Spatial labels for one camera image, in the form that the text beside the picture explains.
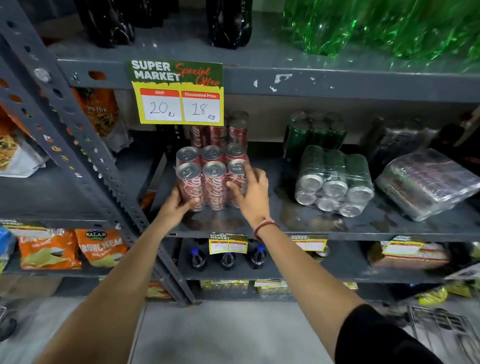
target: perforated metal post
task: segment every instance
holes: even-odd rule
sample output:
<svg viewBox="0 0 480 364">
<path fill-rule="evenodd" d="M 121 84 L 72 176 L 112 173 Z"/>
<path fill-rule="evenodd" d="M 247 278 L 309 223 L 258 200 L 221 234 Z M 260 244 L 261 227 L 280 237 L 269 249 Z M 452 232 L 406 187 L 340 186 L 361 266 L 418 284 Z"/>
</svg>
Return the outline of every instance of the perforated metal post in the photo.
<svg viewBox="0 0 480 364">
<path fill-rule="evenodd" d="M 0 42 L 0 77 L 9 86 L 0 92 L 2 101 L 18 115 L 52 159 L 71 175 L 85 196 L 98 204 L 125 242 L 132 245 L 138 232 L 148 227 L 148 220 L 135 197 L 127 191 L 115 161 L 76 101 L 55 57 L 16 0 L 0 3 L 0 33 L 6 40 Z M 40 89 L 48 99 L 40 96 Z M 13 102 L 11 94 L 17 95 L 21 102 Z M 89 159 L 82 155 L 73 138 Z M 154 267 L 154 276 L 175 300 L 193 302 L 192 292 L 162 246 L 158 257 L 160 262 Z"/>
</svg>

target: person's left hand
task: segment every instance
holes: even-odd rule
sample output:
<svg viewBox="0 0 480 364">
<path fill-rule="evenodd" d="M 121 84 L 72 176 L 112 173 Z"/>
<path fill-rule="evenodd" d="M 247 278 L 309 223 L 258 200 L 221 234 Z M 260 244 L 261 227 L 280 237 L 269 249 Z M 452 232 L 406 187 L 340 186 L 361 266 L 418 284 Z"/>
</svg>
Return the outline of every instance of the person's left hand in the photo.
<svg viewBox="0 0 480 364">
<path fill-rule="evenodd" d="M 158 212 L 154 223 L 161 226 L 165 232 L 168 232 L 180 224 L 183 215 L 199 202 L 199 198 L 196 197 L 181 205 L 180 190 L 178 185 L 175 185 L 172 193 Z"/>
</svg>

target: forearm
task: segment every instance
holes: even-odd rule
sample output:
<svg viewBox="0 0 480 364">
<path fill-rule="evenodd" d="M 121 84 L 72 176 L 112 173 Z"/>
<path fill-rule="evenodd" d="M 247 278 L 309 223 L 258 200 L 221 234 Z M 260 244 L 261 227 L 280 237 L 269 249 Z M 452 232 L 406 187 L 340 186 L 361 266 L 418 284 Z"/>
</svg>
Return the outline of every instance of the forearm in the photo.
<svg viewBox="0 0 480 364">
<path fill-rule="evenodd" d="M 268 252 L 330 357 L 349 313 L 364 301 L 274 225 L 260 229 Z"/>
<path fill-rule="evenodd" d="M 154 222 L 107 277 L 63 323 L 36 364 L 126 363 L 158 246 Z"/>
</svg>

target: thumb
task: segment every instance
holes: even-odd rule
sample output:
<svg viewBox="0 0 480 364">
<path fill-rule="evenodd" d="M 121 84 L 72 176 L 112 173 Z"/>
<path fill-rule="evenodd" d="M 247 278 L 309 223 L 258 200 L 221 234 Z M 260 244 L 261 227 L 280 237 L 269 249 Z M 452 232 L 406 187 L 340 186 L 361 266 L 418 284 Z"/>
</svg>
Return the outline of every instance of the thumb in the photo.
<svg viewBox="0 0 480 364">
<path fill-rule="evenodd" d="M 192 198 L 191 200 L 187 201 L 185 204 L 179 207 L 179 210 L 182 214 L 185 214 L 191 208 L 194 208 L 200 202 L 200 198 Z"/>
<path fill-rule="evenodd" d="M 238 187 L 235 183 L 230 181 L 227 182 L 227 187 L 232 190 L 233 194 L 235 195 L 235 198 L 237 199 L 239 204 L 241 204 L 243 201 L 243 194 L 240 191 L 240 187 Z"/>
</svg>

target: black sleeve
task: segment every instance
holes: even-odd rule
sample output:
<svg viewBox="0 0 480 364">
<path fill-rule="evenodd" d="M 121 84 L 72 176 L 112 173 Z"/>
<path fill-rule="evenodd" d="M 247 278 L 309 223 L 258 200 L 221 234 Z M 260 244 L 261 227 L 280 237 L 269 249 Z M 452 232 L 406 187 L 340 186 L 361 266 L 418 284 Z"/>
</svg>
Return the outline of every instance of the black sleeve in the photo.
<svg viewBox="0 0 480 364">
<path fill-rule="evenodd" d="M 343 323 L 335 348 L 336 364 L 441 364 L 430 350 L 390 324 L 368 304 L 355 308 Z"/>
</svg>

